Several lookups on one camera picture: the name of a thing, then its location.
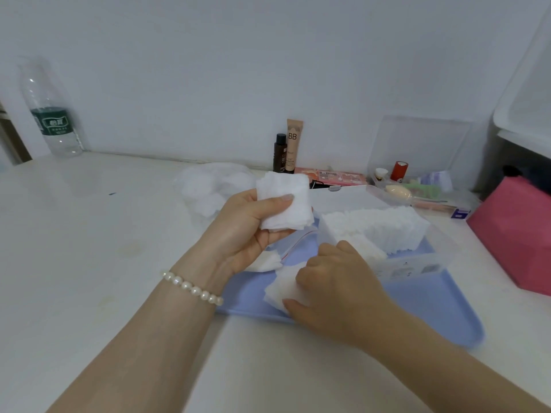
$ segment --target pearl bracelet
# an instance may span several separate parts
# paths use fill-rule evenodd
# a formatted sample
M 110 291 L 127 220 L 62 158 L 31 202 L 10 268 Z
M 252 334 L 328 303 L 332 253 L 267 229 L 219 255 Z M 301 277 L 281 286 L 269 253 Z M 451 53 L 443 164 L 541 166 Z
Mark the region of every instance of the pearl bracelet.
M 161 276 L 166 280 L 184 290 L 189 291 L 192 295 L 199 297 L 202 300 L 208 301 L 212 305 L 223 305 L 224 299 L 210 294 L 208 291 L 203 291 L 197 286 L 193 286 L 189 281 L 184 281 L 182 277 L 174 275 L 170 271 L 161 271 Z

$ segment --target pink package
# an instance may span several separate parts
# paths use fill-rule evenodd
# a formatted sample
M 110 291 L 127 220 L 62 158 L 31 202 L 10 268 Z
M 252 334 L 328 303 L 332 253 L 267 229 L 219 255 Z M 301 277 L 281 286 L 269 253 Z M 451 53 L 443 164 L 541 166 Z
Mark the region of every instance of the pink package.
M 517 286 L 551 296 L 551 196 L 506 177 L 467 223 Z

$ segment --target white table surface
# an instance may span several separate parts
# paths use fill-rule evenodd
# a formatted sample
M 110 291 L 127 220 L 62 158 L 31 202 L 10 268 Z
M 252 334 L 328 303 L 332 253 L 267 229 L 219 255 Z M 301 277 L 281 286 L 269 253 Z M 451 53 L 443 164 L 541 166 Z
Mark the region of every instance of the white table surface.
M 0 411 L 40 412 L 196 240 L 185 163 L 101 153 L 0 174 Z M 551 298 L 518 289 L 463 221 L 450 272 L 480 316 L 480 361 L 551 404 Z M 298 326 L 217 315 L 186 412 L 427 412 L 367 355 Z

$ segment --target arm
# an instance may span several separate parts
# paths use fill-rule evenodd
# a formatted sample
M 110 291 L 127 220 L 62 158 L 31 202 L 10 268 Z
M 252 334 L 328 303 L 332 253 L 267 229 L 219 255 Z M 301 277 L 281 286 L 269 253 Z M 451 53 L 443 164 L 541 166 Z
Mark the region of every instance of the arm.
M 310 306 L 298 323 L 375 357 L 433 411 L 551 413 L 551 409 L 395 305 L 355 249 L 322 244 L 296 276 Z
M 231 197 L 170 271 L 219 296 L 231 275 L 291 233 L 258 229 L 262 218 L 282 212 L 291 202 L 292 196 L 256 201 L 255 190 Z M 162 280 L 48 413 L 182 411 L 182 388 L 214 310 L 214 305 Z

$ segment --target bb cream tube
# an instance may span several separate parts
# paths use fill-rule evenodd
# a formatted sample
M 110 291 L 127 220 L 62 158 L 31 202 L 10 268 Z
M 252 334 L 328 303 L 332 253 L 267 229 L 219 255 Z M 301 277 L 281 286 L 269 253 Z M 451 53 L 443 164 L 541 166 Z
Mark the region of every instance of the bb cream tube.
M 300 134 L 302 133 L 302 120 L 287 119 L 287 157 L 285 172 L 295 172 L 296 154 L 299 151 Z

